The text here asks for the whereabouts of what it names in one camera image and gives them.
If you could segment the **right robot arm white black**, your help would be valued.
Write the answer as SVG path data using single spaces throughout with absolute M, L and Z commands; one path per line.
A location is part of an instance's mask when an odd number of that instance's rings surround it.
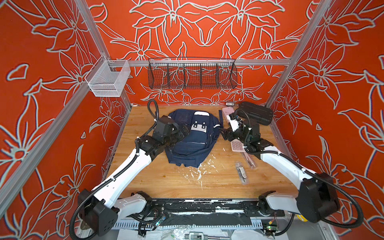
M 244 110 L 223 113 L 222 118 L 229 124 L 229 128 L 221 130 L 225 140 L 240 141 L 247 154 L 272 166 L 298 190 L 297 195 L 281 195 L 270 191 L 259 196 L 259 211 L 262 215 L 269 215 L 273 210 L 282 210 L 301 215 L 311 223 L 325 222 L 343 229 L 353 229 L 363 224 L 363 210 L 350 194 L 337 186 L 327 173 L 316 173 L 300 165 L 270 141 L 263 139 L 259 124 L 251 121 Z M 341 224 L 328 220 L 329 216 L 341 209 L 338 193 L 346 197 L 357 210 L 357 218 L 351 223 Z

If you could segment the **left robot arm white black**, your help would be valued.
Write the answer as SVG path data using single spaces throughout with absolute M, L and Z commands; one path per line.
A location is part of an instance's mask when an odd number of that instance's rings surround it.
M 78 198 L 69 227 L 71 239 L 78 240 L 75 231 L 77 218 L 83 220 L 95 236 L 103 236 L 109 232 L 121 218 L 141 213 L 148 201 L 144 193 L 121 199 L 120 195 L 131 181 L 147 167 L 166 148 L 173 147 L 190 133 L 186 124 L 178 124 L 168 116 L 160 116 L 160 111 L 151 113 L 154 124 L 142 136 L 135 140 L 135 148 L 129 157 L 102 183 L 92 191 L 83 190 Z

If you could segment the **navy blue student backpack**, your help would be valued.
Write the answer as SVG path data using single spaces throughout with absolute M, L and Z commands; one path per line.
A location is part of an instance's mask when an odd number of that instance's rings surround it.
M 165 150 L 169 163 L 198 168 L 216 144 L 223 120 L 206 111 L 188 109 L 175 110 L 169 117 L 190 130 L 188 136 Z

